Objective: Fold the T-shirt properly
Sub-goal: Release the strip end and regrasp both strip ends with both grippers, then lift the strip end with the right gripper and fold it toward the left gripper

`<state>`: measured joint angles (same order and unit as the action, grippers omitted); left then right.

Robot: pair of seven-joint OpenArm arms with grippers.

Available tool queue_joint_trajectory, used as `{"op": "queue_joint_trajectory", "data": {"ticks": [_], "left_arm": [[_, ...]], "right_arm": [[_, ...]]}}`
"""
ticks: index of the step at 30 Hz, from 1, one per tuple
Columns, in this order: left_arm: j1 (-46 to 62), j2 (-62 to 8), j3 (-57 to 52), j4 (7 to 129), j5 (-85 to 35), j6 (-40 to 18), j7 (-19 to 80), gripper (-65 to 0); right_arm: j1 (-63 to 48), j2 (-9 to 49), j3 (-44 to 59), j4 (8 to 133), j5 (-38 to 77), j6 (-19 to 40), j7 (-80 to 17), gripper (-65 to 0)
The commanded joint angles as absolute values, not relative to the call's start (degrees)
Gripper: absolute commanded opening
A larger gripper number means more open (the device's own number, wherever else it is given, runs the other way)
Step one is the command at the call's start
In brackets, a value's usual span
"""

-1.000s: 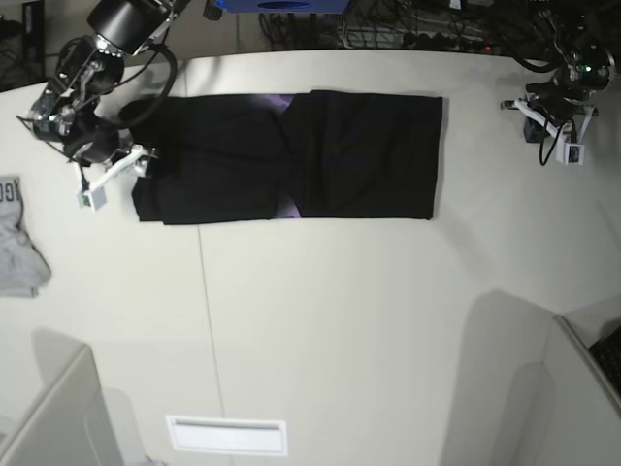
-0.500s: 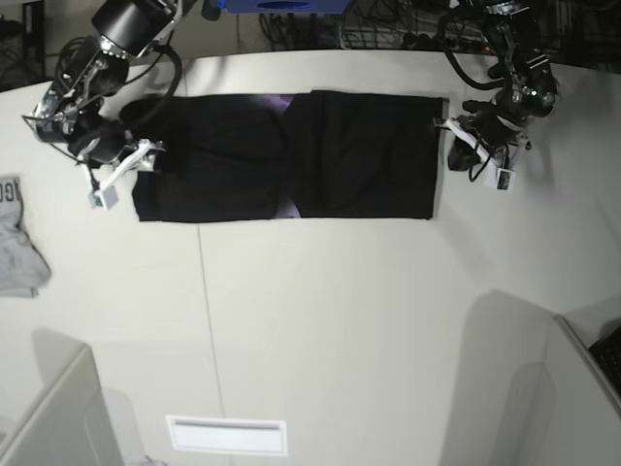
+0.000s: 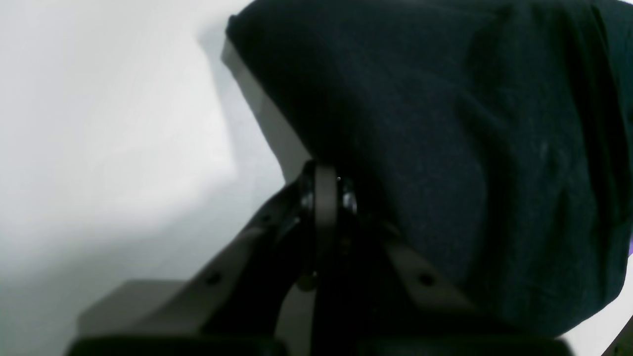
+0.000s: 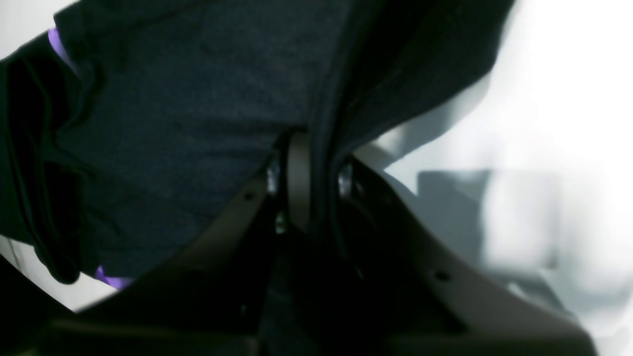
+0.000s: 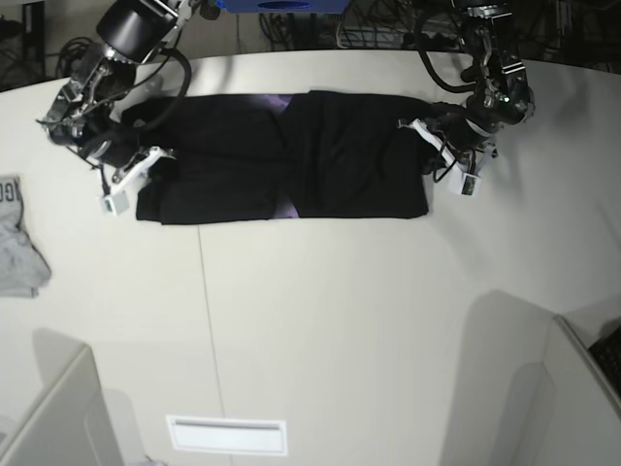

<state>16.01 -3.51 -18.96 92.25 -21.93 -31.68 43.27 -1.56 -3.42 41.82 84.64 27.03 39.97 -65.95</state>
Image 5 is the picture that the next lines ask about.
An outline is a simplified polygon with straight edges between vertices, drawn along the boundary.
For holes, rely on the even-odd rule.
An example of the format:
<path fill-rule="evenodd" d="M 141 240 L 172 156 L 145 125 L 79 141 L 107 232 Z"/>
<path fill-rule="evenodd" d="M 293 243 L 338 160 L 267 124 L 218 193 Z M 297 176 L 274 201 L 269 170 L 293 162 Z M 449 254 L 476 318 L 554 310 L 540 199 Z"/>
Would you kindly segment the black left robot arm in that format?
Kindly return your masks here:
<path fill-rule="evenodd" d="M 423 27 L 429 19 L 445 14 L 460 20 L 459 41 L 472 58 L 461 73 L 461 85 L 444 81 L 435 70 L 426 47 Z M 479 151 L 505 126 L 527 120 L 535 110 L 535 97 L 520 58 L 510 1 L 454 1 L 422 11 L 413 37 L 425 70 L 446 92 L 467 94 L 463 106 L 437 103 L 436 115 L 425 129 L 440 139 L 438 157 L 447 169 L 468 170 Z"/>

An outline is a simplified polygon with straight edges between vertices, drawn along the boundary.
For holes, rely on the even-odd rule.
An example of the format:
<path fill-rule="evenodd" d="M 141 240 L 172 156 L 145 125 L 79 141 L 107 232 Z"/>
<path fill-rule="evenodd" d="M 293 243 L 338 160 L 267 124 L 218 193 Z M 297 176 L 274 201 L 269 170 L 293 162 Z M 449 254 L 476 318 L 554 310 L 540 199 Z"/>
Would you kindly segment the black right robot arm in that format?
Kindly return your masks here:
<path fill-rule="evenodd" d="M 106 166 L 127 166 L 141 150 L 141 134 L 166 122 L 187 94 L 192 69 L 178 44 L 182 29 L 196 14 L 214 20 L 220 9 L 214 1 L 114 2 L 97 24 L 101 41 L 88 46 L 46 115 L 38 120 L 49 140 L 77 155 L 101 176 Z M 159 116 L 138 127 L 113 120 L 116 102 L 159 75 L 162 65 L 136 79 L 138 67 L 159 55 L 181 66 L 178 95 Z"/>

